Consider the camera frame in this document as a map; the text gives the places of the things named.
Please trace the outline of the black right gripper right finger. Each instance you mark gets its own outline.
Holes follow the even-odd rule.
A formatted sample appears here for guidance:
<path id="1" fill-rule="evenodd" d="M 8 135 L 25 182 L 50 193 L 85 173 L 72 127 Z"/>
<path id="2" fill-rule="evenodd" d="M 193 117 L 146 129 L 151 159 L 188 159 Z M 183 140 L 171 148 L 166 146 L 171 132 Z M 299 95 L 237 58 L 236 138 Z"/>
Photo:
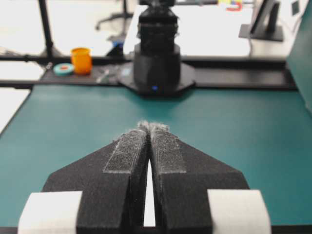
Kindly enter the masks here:
<path id="1" fill-rule="evenodd" d="M 269 234 L 259 190 L 228 164 L 181 141 L 166 125 L 150 127 L 156 222 L 168 234 Z"/>

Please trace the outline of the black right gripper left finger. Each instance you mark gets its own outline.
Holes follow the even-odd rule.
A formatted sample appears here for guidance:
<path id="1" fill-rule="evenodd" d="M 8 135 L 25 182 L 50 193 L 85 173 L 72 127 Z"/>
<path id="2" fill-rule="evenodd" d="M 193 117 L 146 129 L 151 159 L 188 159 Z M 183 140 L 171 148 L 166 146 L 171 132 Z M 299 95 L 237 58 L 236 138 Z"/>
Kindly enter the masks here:
<path id="1" fill-rule="evenodd" d="M 148 166 L 143 124 L 51 173 L 30 194 L 20 234 L 121 234 L 143 225 Z"/>

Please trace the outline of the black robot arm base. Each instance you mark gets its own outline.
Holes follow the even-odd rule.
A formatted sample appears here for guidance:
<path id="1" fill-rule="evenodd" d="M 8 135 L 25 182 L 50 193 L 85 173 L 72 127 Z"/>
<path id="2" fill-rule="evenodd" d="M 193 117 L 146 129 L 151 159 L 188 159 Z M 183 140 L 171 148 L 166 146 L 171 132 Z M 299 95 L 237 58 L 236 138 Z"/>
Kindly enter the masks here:
<path id="1" fill-rule="evenodd" d="M 182 63 L 175 43 L 178 17 L 174 0 L 142 0 L 133 61 L 123 65 L 118 81 L 143 95 L 173 96 L 195 84 L 195 70 Z"/>

